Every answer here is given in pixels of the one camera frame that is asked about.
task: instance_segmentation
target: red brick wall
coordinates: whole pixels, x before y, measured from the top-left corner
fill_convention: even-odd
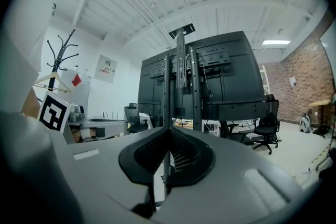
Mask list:
[[[286,59],[279,63],[263,63],[271,93],[280,101],[281,119],[299,122],[309,104],[331,99],[334,94],[333,75],[320,37],[333,21],[333,14],[327,11],[321,22],[308,38]],[[297,85],[291,87],[289,78],[295,76]],[[316,123],[313,108],[312,121]],[[331,107],[325,108],[325,120],[331,124]]]

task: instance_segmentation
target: white ceiling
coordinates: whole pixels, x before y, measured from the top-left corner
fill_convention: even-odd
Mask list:
[[[186,43],[243,30],[255,52],[282,55],[286,46],[265,49],[264,39],[292,40],[313,30],[323,0],[58,0],[60,17],[104,39],[107,33],[142,58],[173,47],[168,33],[193,23]]]

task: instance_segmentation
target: white floor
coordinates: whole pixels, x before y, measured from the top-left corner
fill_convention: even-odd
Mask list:
[[[306,189],[318,180],[319,171],[330,164],[330,160],[327,160],[320,166],[317,172],[315,171],[317,164],[327,155],[330,138],[326,137],[324,139],[322,136],[318,136],[312,132],[308,134],[301,133],[298,125],[286,122],[281,122],[278,137],[281,139],[281,142],[278,148],[275,148],[274,145],[270,146],[272,148],[271,155],[268,155],[269,150],[265,146],[257,148],[255,152],[281,167],[303,189]],[[155,201],[164,200],[162,175],[163,165],[160,166],[154,176]]]

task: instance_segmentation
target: black monitor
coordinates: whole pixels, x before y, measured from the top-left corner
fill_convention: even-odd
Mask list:
[[[157,121],[162,117],[164,59],[166,55],[170,55],[171,117],[193,118],[189,46],[195,49],[198,55],[203,119],[247,120],[264,115],[262,79],[252,48],[243,31],[186,44],[186,88],[176,87],[176,48],[144,60],[138,95],[139,112],[149,114]]]

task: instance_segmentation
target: ceiling light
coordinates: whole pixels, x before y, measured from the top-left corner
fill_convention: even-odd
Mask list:
[[[287,45],[290,40],[264,40],[263,45]]]

